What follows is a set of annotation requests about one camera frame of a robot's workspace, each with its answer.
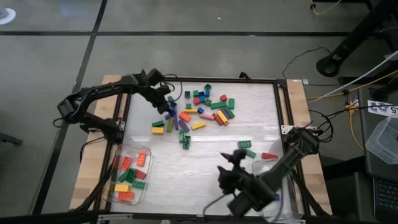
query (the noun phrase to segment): concrete floor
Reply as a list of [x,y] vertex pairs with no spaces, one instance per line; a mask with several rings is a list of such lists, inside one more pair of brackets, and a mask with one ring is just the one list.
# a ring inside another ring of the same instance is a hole
[[[94,28],[101,0],[0,0],[16,10],[10,24],[0,26],[2,68],[0,77],[0,131],[24,140],[22,146],[1,144],[0,216],[30,213],[57,129],[57,103],[75,84],[90,36],[4,36],[2,31],[88,31]],[[321,3],[326,9],[331,4]],[[341,4],[324,16],[315,16],[307,0],[281,1],[108,1],[99,31],[262,31],[349,32],[368,13],[364,4]],[[283,78],[285,65],[308,49],[333,50],[342,37],[248,36],[98,36],[82,86],[97,85],[105,74],[126,74],[158,68],[164,73],[195,77],[237,77],[242,71],[253,78]],[[342,76],[358,76],[377,65],[388,53],[381,40],[367,40],[341,68]],[[288,78],[333,84],[336,78],[317,73],[315,63],[326,55],[319,50],[296,60]],[[335,86],[306,86],[318,96]],[[324,113],[340,110],[344,98],[311,105]],[[321,119],[312,114],[314,124]],[[355,130],[360,138],[359,118]],[[347,160],[363,152],[351,138],[348,116],[334,119],[334,140],[323,144],[321,154]],[[78,151],[86,134],[77,125],[67,132],[43,212],[68,210],[79,168]]]

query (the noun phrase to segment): plastic bin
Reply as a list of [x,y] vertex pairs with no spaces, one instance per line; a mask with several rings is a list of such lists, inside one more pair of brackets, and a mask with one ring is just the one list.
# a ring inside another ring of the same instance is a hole
[[380,121],[366,141],[366,149],[388,164],[398,164],[398,115]]

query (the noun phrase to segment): plastic container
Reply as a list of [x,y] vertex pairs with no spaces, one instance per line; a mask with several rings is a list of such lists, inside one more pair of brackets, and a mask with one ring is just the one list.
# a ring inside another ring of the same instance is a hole
[[[136,165],[138,154],[140,152],[143,152],[146,154],[144,166]],[[123,173],[125,173],[125,171],[121,170],[121,164],[123,162],[124,157],[126,157],[126,156],[132,158],[132,162],[131,162],[131,165],[129,166],[129,168],[138,169],[146,174],[146,177],[144,180],[135,178],[135,180],[145,183],[144,189],[134,188],[134,187],[132,187],[132,184],[127,181],[123,181],[123,182],[119,181],[119,177]],[[141,202],[145,197],[145,192],[146,192],[146,188],[148,185],[147,180],[149,179],[150,168],[152,167],[151,151],[148,147],[130,146],[128,144],[121,144],[118,146],[118,148],[115,151],[115,158],[117,158],[117,157],[119,159],[115,160],[115,164],[114,164],[114,167],[113,167],[113,170],[111,173],[111,178],[108,180],[108,184],[106,185],[106,187],[103,190],[102,198],[103,198],[103,200],[105,200],[107,202],[121,203],[124,205],[136,205],[139,202]],[[119,192],[114,191],[115,184],[129,185],[128,192],[132,192],[134,194],[133,199],[132,200],[119,200],[118,199]]]
[[366,141],[366,149],[388,164],[398,164],[397,115],[380,121]]

